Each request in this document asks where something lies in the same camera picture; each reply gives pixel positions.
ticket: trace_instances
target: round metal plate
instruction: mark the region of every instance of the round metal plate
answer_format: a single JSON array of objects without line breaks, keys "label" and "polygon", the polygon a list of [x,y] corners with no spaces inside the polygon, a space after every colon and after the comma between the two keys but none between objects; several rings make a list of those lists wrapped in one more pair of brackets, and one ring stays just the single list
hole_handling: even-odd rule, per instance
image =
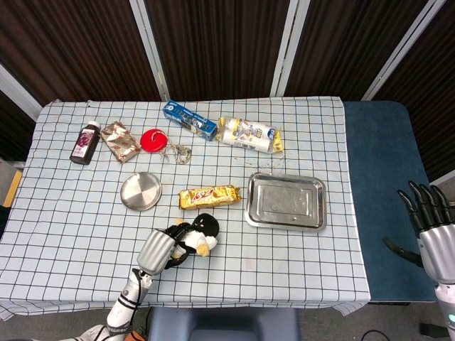
[{"label": "round metal plate", "polygon": [[128,208],[136,211],[148,210],[161,196],[161,184],[158,178],[147,172],[129,176],[122,185],[120,197]]}]

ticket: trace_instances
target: dark brown curtain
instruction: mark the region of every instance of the dark brown curtain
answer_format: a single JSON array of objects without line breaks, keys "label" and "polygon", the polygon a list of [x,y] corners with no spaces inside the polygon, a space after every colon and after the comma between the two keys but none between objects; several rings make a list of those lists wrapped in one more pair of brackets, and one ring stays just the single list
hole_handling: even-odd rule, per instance
[{"label": "dark brown curtain", "polygon": [[455,169],[455,1],[446,1],[374,99],[407,107],[430,181]]},{"label": "dark brown curtain", "polygon": [[311,1],[285,95],[360,100],[426,2]]},{"label": "dark brown curtain", "polygon": [[35,122],[3,92],[0,92],[0,157],[25,161],[31,145]]},{"label": "dark brown curtain", "polygon": [[1,0],[0,63],[41,105],[160,96],[128,0]]},{"label": "dark brown curtain", "polygon": [[146,0],[171,97],[268,97],[289,0]]}]

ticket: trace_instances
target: white checkered tablecloth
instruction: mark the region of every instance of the white checkered tablecloth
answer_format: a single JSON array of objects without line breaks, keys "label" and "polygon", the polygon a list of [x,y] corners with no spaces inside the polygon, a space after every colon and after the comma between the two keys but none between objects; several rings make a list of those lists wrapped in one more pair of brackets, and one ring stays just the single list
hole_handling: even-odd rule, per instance
[{"label": "white checkered tablecloth", "polygon": [[[210,257],[190,256],[157,276],[144,305],[333,306],[343,314],[370,300],[348,172],[345,117],[337,97],[183,103],[202,116],[245,117],[281,129],[285,157],[206,142],[166,119],[160,102],[53,102],[44,107],[0,243],[0,318],[110,307],[151,228],[200,212],[220,222]],[[68,159],[90,120],[120,120],[138,140],[158,127],[193,150],[188,165],[141,152],[124,165],[99,142],[92,162]],[[128,210],[119,189],[132,173],[161,179],[158,204]],[[232,184],[262,171],[316,176],[327,187],[327,228],[318,233],[251,227],[245,201],[180,211],[178,192]]]}]

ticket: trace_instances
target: toothpaste box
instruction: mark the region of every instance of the toothpaste box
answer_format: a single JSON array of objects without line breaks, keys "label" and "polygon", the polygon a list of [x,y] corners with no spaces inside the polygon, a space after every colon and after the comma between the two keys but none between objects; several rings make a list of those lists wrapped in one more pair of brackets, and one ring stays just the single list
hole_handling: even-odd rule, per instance
[{"label": "toothpaste box", "polygon": [[208,141],[212,141],[217,133],[215,122],[186,109],[177,102],[169,101],[163,108],[164,116],[180,124]]}]

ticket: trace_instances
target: bottle cap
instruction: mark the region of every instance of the bottle cap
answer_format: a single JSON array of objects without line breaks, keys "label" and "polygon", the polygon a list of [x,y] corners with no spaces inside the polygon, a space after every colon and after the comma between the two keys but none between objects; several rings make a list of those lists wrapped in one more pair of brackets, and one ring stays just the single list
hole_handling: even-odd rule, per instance
[{"label": "bottle cap", "polygon": [[90,122],[88,122],[88,124],[91,126],[96,126],[98,129],[100,129],[100,127],[101,127],[100,124],[96,121],[90,121]]},{"label": "bottle cap", "polygon": [[160,151],[167,143],[166,134],[159,129],[150,129],[141,137],[141,147],[149,153]]}]

